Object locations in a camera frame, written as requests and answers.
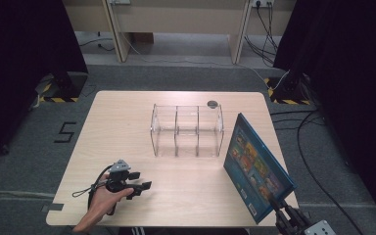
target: clear acrylic box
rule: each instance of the clear acrylic box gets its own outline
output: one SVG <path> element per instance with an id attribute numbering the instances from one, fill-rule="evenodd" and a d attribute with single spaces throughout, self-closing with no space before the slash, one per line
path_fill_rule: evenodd
<path id="1" fill-rule="evenodd" d="M 220 105 L 154 105 L 151 138 L 156 157 L 218 157 L 223 136 Z"/>

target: wooden table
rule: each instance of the wooden table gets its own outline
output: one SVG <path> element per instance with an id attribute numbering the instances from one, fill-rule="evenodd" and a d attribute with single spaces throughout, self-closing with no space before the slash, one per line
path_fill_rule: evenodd
<path id="1" fill-rule="evenodd" d="M 222 107 L 224 139 L 214 158 L 155 157 L 150 124 L 154 104 L 205 106 L 214 100 Z M 101 91 L 97 94 L 72 152 L 54 204 L 50 225 L 77 224 L 87 210 L 88 188 L 99 173 L 119 159 L 140 171 L 140 182 L 152 188 L 131 201 L 117 204 L 113 216 L 99 223 L 107 226 L 257 226 L 223 168 L 236 117 L 243 113 L 267 147 L 286 168 L 262 94 L 256 92 Z M 297 207 L 292 193 L 286 200 Z M 259 226 L 274 226 L 271 213 Z"/>

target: gray carpet floor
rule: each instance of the gray carpet floor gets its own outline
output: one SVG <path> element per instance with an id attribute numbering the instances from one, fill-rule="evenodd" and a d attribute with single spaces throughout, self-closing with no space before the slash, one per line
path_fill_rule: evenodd
<path id="1" fill-rule="evenodd" d="M 300 155 L 297 127 L 316 107 L 270 102 L 264 83 L 248 69 L 183 67 L 88 66 L 89 77 L 76 103 L 40 103 L 23 119 L 11 143 L 10 153 L 0 156 L 0 234 L 70 234 L 71 227 L 46 224 L 45 207 L 52 203 L 69 162 L 74 144 L 100 90 L 255 91 L 264 94 L 300 208 L 313 221 L 326 219 L 337 234 L 358 234 L 350 221 L 320 190 Z M 281 70 L 258 70 L 263 77 L 280 76 Z M 329 126 L 315 113 L 300 133 L 307 164 L 321 185 L 341 205 L 363 234 L 376 234 L 376 206 L 362 181 L 346 165 Z M 55 143 L 74 135 L 69 143 Z M 112 234 L 116 228 L 97 227 L 91 234 Z M 252 234 L 278 234 L 275 228 L 252 229 Z"/>

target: cable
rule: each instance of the cable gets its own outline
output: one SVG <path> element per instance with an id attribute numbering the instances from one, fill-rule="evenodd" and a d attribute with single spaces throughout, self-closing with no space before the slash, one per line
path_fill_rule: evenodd
<path id="1" fill-rule="evenodd" d="M 126 36 L 124 35 L 124 33 L 121 31 L 121 36 L 122 38 L 124 39 L 124 41 L 126 41 L 126 43 L 130 46 L 130 48 L 138 55 L 142 56 L 142 54 L 136 50 L 132 44 L 129 42 L 129 40 L 127 40 Z M 232 67 L 232 66 L 237 66 L 237 67 L 242 67 L 242 68 L 246 68 L 246 69 L 249 69 L 249 70 L 252 70 L 257 76 L 258 78 L 261 79 L 261 81 L 263 82 L 263 84 L 266 86 L 267 89 L 270 89 L 270 90 L 275 90 L 278 85 L 280 84 L 280 82 L 282 81 L 282 79 L 286 76 L 287 73 L 289 73 L 288 71 L 283 74 L 283 76 L 280 78 L 279 82 L 277 83 L 277 85 L 274 87 L 274 88 L 271 88 L 269 87 L 265 81 L 264 81 L 264 78 L 253 68 L 250 68 L 250 67 L 247 67 L 247 66 L 244 66 L 244 65 L 241 65 L 241 64 L 221 64 L 221 63 L 216 63 L 216 62 L 193 62 L 193 61 L 188 61 L 188 60 L 182 60 L 182 61 L 169 61 L 169 60 L 147 60 L 145 58 L 141 58 L 142 61 L 144 62 L 147 62 L 147 63 L 161 63 L 161 62 L 165 62 L 165 63 L 190 63 L 190 64 L 197 64 L 197 65 L 217 65 L 217 66 L 224 66 L 224 67 Z"/>
<path id="2" fill-rule="evenodd" d="M 260 49 L 258 46 L 256 46 L 255 44 L 252 43 L 252 41 L 250 40 L 249 36 L 246 35 L 244 37 L 247 41 L 247 43 L 249 44 L 250 48 L 252 49 L 253 52 L 255 52 L 256 54 L 258 54 L 259 56 L 261 56 L 261 58 L 263 59 L 263 62 L 265 65 L 267 65 L 268 67 L 271 67 L 271 65 L 268 65 L 265 61 L 268 61 L 269 63 L 273 64 L 273 60 L 271 60 L 270 58 L 268 58 L 266 55 L 264 55 L 264 50 L 263 49 Z M 271 53 L 271 52 L 265 52 L 266 54 L 270 54 L 270 55 L 273 55 L 275 56 L 274 53 Z"/>
<path id="3" fill-rule="evenodd" d="M 85 45 L 90 44 L 90 43 L 95 42 L 95 41 L 106 41 L 106 40 L 113 40 L 113 39 L 112 38 L 98 38 L 98 39 L 90 40 L 90 41 L 85 42 L 83 44 L 79 44 L 79 46 L 85 46 Z"/>
<path id="4" fill-rule="evenodd" d="M 317 124 L 317 125 L 325 125 L 324 123 L 318 123 L 318 122 L 315 122 L 314 120 L 316 119 L 320 119 L 322 117 L 315 117 L 315 118 L 312 118 L 310 120 L 308 120 L 306 123 L 312 123 L 312 124 Z M 291 120 L 300 120 L 302 121 L 301 119 L 294 119 L 294 118 L 291 118 L 291 119 L 280 119 L 280 120 L 274 120 L 273 123 L 278 123 L 278 122 L 283 122 L 283 121 L 291 121 Z"/>
<path id="5" fill-rule="evenodd" d="M 304 156 L 304 152 L 302 150 L 302 146 L 301 146 L 301 140 L 300 140 L 300 134 L 301 134 L 301 129 L 302 129 L 302 126 L 304 126 L 306 120 L 311 116 L 313 115 L 316 111 L 312 111 L 310 112 L 301 122 L 301 124 L 299 125 L 298 127 L 298 131 L 297 131 L 297 140 L 298 140 L 298 148 L 299 148 L 299 153 L 301 155 L 301 158 L 305 164 L 305 167 L 307 169 L 307 171 L 309 172 L 310 176 L 313 178 L 313 180 L 315 181 L 315 183 L 319 186 L 319 188 L 325 193 L 325 195 L 337 206 L 337 208 L 344 214 L 344 216 L 347 217 L 347 219 L 350 221 L 350 223 L 353 225 L 353 227 L 356 229 L 356 231 L 362 235 L 362 231 L 359 229 L 359 227 L 355 224 L 355 222 L 353 221 L 353 219 L 350 217 L 349 214 L 347 214 L 347 212 L 340 206 L 340 204 L 328 193 L 328 191 L 326 191 L 325 188 L 323 188 L 323 186 L 320 184 L 320 182 L 317 180 L 317 178 L 315 177 L 315 175 L 313 174 L 312 170 L 310 169 L 309 165 L 307 164 L 306 162 L 306 158 Z"/>
<path id="6" fill-rule="evenodd" d="M 270 44 L 275 48 L 275 51 L 276 51 L 277 50 L 277 45 L 274 42 L 273 36 L 271 35 L 271 19 L 270 18 L 272 18 L 272 11 L 273 11 L 273 9 L 269 7 L 269 29 L 267 29 L 267 27 L 266 27 L 266 25 L 264 23 L 264 20 L 261 17 L 261 14 L 260 14 L 260 11 L 259 11 L 259 7 L 257 7 L 257 10 L 258 10 L 258 17 L 260 18 L 260 21 L 261 21 L 261 23 L 262 23 L 262 25 L 264 27 L 264 31 L 266 32 L 266 40 L 268 40 L 270 42 Z"/>
<path id="7" fill-rule="evenodd" d="M 112 167 L 112 164 L 107 166 L 105 169 L 103 169 L 103 171 L 99 174 L 99 176 L 97 177 L 96 181 L 94 182 L 94 184 L 92 184 L 89 188 L 86 188 L 86 189 L 83 189 L 83 190 L 80 190 L 80 191 L 76 191 L 76 192 L 73 192 L 71 195 L 74 197 L 74 198 L 77 198 L 81 195 L 83 195 L 85 192 L 89 191 L 89 190 L 93 190 L 95 191 L 98 187 L 101 187 L 103 185 L 105 185 L 106 183 L 106 180 L 103 180 L 103 181 L 99 181 L 100 178 L 103 176 L 103 174 Z"/>
<path id="8" fill-rule="evenodd" d="M 278 113 L 272 113 L 270 114 L 271 116 L 276 116 L 276 115 L 287 115 L 287 114 L 299 114 L 299 113 L 310 113 L 310 112 L 315 112 L 317 110 L 309 110 L 309 111 L 286 111 L 286 112 L 278 112 Z"/>
<path id="9" fill-rule="evenodd" d="M 106 48 L 106 47 L 104 47 L 102 44 L 97 44 L 97 46 L 98 47 L 100 47 L 100 48 L 103 48 L 103 49 L 105 49 L 106 51 L 113 51 L 113 50 L 115 50 L 115 47 L 114 48 L 112 48 L 112 49 L 108 49 L 108 48 Z"/>

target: small round object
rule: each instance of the small round object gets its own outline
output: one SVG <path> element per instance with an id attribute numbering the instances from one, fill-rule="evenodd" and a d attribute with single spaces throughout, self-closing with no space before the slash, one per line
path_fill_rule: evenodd
<path id="1" fill-rule="evenodd" d="M 215 108 L 218 107 L 218 102 L 216 102 L 216 101 L 208 101 L 207 102 L 207 106 L 210 107 L 210 108 L 212 108 L 212 109 L 215 109 Z"/>

